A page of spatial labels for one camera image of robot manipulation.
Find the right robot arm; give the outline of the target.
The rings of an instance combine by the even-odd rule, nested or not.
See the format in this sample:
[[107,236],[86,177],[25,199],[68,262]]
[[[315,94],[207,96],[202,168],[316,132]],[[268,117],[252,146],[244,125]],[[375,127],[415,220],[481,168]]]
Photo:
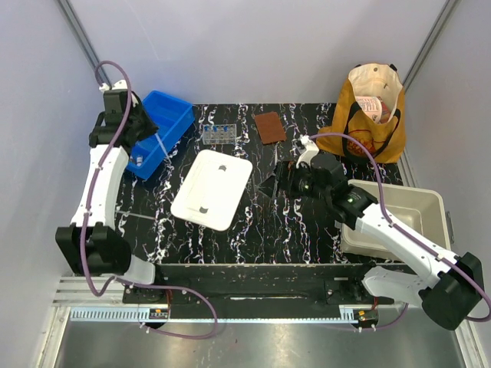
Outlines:
[[350,229],[378,240],[410,269],[405,274],[374,266],[349,284],[359,304],[386,297],[423,309],[446,330],[455,330],[480,302],[484,291],[481,261],[467,252],[459,256],[431,242],[401,222],[384,206],[381,195],[349,183],[342,165],[331,154],[305,161],[280,161],[259,186],[270,198],[282,193],[291,199],[322,202],[327,215]]

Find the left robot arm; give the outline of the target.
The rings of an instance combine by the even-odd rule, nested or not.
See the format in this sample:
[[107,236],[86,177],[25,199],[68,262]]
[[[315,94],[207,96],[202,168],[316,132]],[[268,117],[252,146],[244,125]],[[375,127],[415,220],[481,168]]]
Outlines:
[[165,297],[165,283],[155,278],[153,264],[133,255],[115,225],[117,195],[131,150],[158,128],[125,80],[113,86],[102,84],[100,89],[104,110],[89,135],[90,166],[84,191],[70,224],[57,229],[55,241],[75,274],[121,277],[140,284],[140,295],[158,303]]

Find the clear plastic pipette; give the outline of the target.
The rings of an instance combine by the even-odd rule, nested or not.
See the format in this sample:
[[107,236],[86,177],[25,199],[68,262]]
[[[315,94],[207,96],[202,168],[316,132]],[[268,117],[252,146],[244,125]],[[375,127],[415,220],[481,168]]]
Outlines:
[[157,139],[157,142],[161,148],[161,150],[163,151],[163,154],[164,154],[164,159],[167,161],[167,162],[170,162],[170,157],[169,157],[169,154],[166,150],[166,147],[164,146],[163,144],[163,141],[161,140],[160,136],[158,133],[155,133],[155,137]]

